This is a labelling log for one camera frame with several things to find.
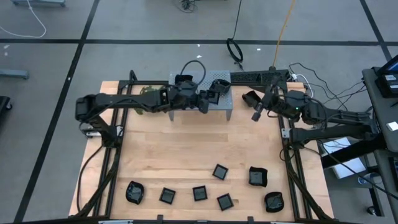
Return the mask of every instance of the white paper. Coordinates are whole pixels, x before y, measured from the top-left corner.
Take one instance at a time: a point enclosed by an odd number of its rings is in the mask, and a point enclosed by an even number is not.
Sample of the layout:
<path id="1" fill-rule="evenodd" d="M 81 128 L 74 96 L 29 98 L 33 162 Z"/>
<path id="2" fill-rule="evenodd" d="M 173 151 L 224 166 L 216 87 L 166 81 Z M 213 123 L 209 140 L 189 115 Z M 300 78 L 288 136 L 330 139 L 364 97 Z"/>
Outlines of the white paper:
<path id="1" fill-rule="evenodd" d="M 350 145 L 351 144 L 349 143 L 347 138 L 341 138 L 334 141 L 323 143 L 323 147 L 329 153 L 339 151 L 340 149 L 343 149 Z M 357 173 L 365 170 L 365 166 L 363 166 L 359 158 L 352 159 L 350 161 L 344 162 L 343 164 L 348 166 Z M 345 166 L 341 164 L 333 166 L 332 169 L 335 172 L 338 179 L 353 175 L 353 173 L 349 169 L 347 169 Z"/>

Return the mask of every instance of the white cable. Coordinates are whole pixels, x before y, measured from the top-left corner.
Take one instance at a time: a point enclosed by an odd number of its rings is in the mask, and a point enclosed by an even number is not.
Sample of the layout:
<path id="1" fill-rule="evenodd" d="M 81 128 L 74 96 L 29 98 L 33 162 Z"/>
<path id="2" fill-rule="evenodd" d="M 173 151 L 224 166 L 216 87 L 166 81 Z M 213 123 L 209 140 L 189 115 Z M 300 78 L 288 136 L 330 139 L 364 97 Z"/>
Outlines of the white cable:
<path id="1" fill-rule="evenodd" d="M 11 34 L 11 35 L 14 35 L 14 36 L 17 36 L 17 37 L 42 38 L 42 37 L 45 35 L 45 33 L 47 33 L 47 29 L 45 28 L 45 26 L 44 26 L 44 24 L 42 23 L 42 21 L 40 21 L 40 19 L 36 16 L 35 12 L 33 11 L 32 6 L 30 6 L 29 0 L 26 0 L 26 1 L 27 1 L 27 4 L 29 5 L 29 9 L 30 9 L 30 11 L 32 12 L 33 16 L 36 17 L 37 21 L 38 21 L 38 22 L 42 25 L 42 27 L 44 28 L 44 33 L 43 33 L 41 36 L 36 37 L 36 36 L 31 36 L 31 35 L 19 35 L 19 34 L 14 34 L 14 33 L 12 33 L 12 32 L 6 31 L 6 30 L 5 30 L 3 27 L 1 27 L 1 26 L 0 26 L 0 29 L 2 29 L 4 32 L 6 32 L 6 33 L 8 33 L 8 34 Z"/>
<path id="2" fill-rule="evenodd" d="M 296 80 L 297 77 L 303 77 L 303 78 L 305 79 L 305 81 L 307 82 L 307 86 L 308 86 L 308 88 L 309 88 L 310 91 L 311 91 L 311 98 L 313 98 L 313 91 L 312 91 L 310 82 L 307 80 L 307 78 L 305 78 L 305 76 L 303 76 L 302 74 L 292 74 L 292 78 L 293 78 L 294 80 Z"/>

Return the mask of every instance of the white label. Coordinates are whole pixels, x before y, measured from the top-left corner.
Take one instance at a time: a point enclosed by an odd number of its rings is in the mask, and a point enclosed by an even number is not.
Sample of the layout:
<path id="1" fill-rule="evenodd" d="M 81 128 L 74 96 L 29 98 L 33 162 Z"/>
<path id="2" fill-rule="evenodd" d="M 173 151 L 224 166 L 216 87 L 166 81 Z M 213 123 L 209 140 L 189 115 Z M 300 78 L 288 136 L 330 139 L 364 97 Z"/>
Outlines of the white label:
<path id="1" fill-rule="evenodd" d="M 386 80 L 387 81 L 392 81 L 392 80 L 397 80 L 397 78 L 393 75 L 386 75 Z"/>

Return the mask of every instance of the table leg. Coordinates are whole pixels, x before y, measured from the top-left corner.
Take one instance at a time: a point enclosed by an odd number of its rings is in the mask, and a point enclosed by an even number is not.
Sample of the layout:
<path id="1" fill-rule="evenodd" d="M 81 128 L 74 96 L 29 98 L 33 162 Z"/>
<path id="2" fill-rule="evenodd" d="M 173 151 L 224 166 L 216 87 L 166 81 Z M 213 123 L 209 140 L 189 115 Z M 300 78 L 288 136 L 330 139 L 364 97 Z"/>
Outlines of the table leg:
<path id="1" fill-rule="evenodd" d="M 232 110 L 226 110 L 226 120 L 229 121 L 231 119 Z"/>
<path id="2" fill-rule="evenodd" d="M 169 111 L 169 118 L 171 121 L 174 121 L 174 111 Z"/>

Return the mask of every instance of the black floor line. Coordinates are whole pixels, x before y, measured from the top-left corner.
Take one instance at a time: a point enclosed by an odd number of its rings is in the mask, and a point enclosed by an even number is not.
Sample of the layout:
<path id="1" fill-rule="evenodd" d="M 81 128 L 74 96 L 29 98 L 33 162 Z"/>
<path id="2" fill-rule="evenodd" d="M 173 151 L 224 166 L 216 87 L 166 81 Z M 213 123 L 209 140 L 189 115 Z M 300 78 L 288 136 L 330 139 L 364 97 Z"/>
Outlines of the black floor line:
<path id="1" fill-rule="evenodd" d="M 65 79 L 65 83 L 63 84 L 60 97 L 58 99 L 54 114 L 53 114 L 53 116 L 51 118 L 51 122 L 49 124 L 49 128 L 48 128 L 47 132 L 45 133 L 42 147 L 40 149 L 39 155 L 37 156 L 37 160 L 36 160 L 35 166 L 33 168 L 33 171 L 30 175 L 30 179 L 29 179 L 27 187 L 25 189 L 24 196 L 22 197 L 21 203 L 19 204 L 19 208 L 16 213 L 14 222 L 22 222 L 25 217 L 25 213 L 26 213 L 27 207 L 29 205 L 30 198 L 32 197 L 33 191 L 34 191 L 36 183 L 37 183 L 37 179 L 39 178 L 39 174 L 40 174 L 40 171 L 41 171 L 43 163 L 44 163 L 44 159 L 49 150 L 49 146 L 50 146 L 51 139 L 52 139 L 52 136 L 55 131 L 55 127 L 57 126 L 58 119 L 61 115 L 61 110 L 62 110 L 63 104 L 65 102 L 65 99 L 67 97 L 69 86 L 72 82 L 73 75 L 75 74 L 76 66 L 78 64 L 78 61 L 79 61 L 79 58 L 81 55 L 81 51 L 83 50 L 83 46 L 85 43 L 85 39 L 87 38 L 88 31 L 90 30 L 91 23 L 93 22 L 93 18 L 94 18 L 95 12 L 97 10 L 99 1 L 100 0 L 94 0 L 93 6 L 91 7 L 90 14 L 88 15 L 88 18 L 87 18 L 86 26 L 81 35 L 80 42 L 79 42 L 76 52 L 75 52 L 75 56 L 73 57 L 72 64 L 70 65 L 68 75 Z"/>
<path id="2" fill-rule="evenodd" d="M 398 46 L 398 42 L 395 42 L 395 41 L 393 41 L 393 42 L 387 41 L 385 43 L 386 43 L 387 46 Z"/>
<path id="3" fill-rule="evenodd" d="M 79 44 L 80 39 L 0 39 L 4 44 Z"/>
<path id="4" fill-rule="evenodd" d="M 373 29 L 374 35 L 376 35 L 377 41 L 379 41 L 381 50 L 383 51 L 383 54 L 387 61 L 391 60 L 391 54 L 390 51 L 388 51 L 387 45 L 384 42 L 384 39 L 380 33 L 379 28 L 376 25 L 376 22 L 374 21 L 374 18 L 372 16 L 371 11 L 369 10 L 368 5 L 366 4 L 365 0 L 359 0 L 361 2 L 361 5 L 363 7 L 363 10 L 365 11 L 366 17 L 368 18 L 369 23 L 371 24 L 371 27 Z"/>
<path id="5" fill-rule="evenodd" d="M 79 44 L 77 39 L 0 39 L 0 43 L 12 44 Z M 235 40 L 242 45 L 276 45 L 277 40 Z M 118 40 L 86 39 L 85 44 L 226 44 L 226 40 Z M 377 46 L 378 41 L 328 41 L 328 40 L 282 40 L 281 45 L 304 46 Z"/>

